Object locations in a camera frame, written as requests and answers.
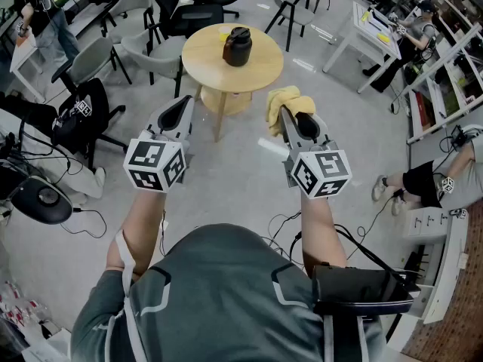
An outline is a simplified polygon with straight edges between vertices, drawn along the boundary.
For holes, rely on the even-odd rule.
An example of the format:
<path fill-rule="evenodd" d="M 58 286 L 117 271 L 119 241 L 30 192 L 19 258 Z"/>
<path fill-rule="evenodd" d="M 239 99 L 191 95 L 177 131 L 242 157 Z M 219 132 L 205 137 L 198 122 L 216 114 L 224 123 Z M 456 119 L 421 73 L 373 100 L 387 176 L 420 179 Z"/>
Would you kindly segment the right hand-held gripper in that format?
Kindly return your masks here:
<path fill-rule="evenodd" d="M 352 171 L 345 151 L 328 140 L 325 123 L 316 114 L 292 115 L 286 106 L 280 108 L 279 120 L 290 148 L 283 162 L 288 186 L 298 186 L 308 199 L 339 195 L 352 179 Z"/>

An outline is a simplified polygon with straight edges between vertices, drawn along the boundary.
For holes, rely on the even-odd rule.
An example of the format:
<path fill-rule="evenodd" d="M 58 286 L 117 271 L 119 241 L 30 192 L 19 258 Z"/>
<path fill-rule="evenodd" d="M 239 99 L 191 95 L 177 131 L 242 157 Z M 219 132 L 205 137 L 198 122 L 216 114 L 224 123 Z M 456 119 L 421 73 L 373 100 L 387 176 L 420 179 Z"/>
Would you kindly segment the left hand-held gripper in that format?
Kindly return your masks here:
<path fill-rule="evenodd" d="M 172 99 L 150 115 L 138 138 L 131 139 L 123 168 L 134 188 L 168 193 L 183 182 L 188 168 L 184 139 L 191 130 L 194 105 L 192 96 Z"/>

